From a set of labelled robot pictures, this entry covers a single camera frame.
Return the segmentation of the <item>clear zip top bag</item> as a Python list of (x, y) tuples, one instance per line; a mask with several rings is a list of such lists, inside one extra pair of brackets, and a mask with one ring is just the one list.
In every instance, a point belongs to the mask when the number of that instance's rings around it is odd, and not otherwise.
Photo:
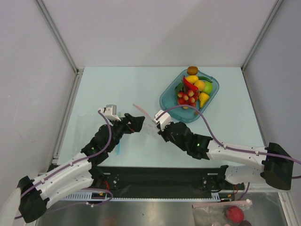
[[(140, 115), (138, 116), (145, 117), (143, 127), (140, 132), (156, 137), (158, 129), (156, 127), (156, 124), (153, 122), (151, 116), (140, 106), (133, 105), (133, 107), (134, 107), (133, 108), (134, 113), (140, 113)], [(124, 114), (121, 115), (117, 113), (117, 116), (121, 118), (124, 116)], [(114, 121), (110, 121), (106, 119), (105, 124), (98, 129), (96, 134), (92, 137), (91, 141), (81, 149), (81, 152), (85, 153), (85, 155), (87, 156), (91, 156), (98, 152), (102, 152), (102, 154), (106, 154), (113, 151), (115, 148), (119, 149), (120, 141), (112, 141), (113, 122)]]

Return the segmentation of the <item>red strawberry bunch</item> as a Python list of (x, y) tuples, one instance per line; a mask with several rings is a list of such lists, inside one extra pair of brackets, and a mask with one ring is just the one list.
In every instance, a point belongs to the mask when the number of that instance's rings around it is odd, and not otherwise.
[(194, 92), (191, 89), (188, 89), (183, 82), (180, 82), (174, 89), (175, 98), (178, 105), (190, 105), (195, 107), (198, 101), (199, 92)]

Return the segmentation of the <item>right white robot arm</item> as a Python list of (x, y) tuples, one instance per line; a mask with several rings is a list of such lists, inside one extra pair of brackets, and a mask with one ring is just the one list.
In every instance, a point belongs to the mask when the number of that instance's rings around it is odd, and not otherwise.
[(276, 143), (267, 147), (230, 147), (218, 143), (212, 137), (191, 132), (183, 122), (157, 123), (158, 134), (194, 159), (225, 160), (239, 163), (239, 167), (220, 167), (217, 184), (228, 189), (233, 184), (266, 183), (279, 189), (290, 190), (293, 174), (293, 161), (290, 155)]

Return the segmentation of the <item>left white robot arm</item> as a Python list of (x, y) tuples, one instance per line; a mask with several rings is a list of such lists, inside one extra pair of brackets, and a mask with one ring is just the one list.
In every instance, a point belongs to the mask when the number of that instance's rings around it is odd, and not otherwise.
[(40, 218), (48, 208), (60, 199), (78, 190), (103, 185), (103, 173), (98, 165), (108, 158), (124, 134), (140, 132), (144, 116), (134, 117), (128, 113), (124, 117), (100, 115), (105, 120), (90, 142), (70, 161), (34, 179), (28, 176), (19, 180), (21, 190), (18, 210), (20, 218), (31, 223)]

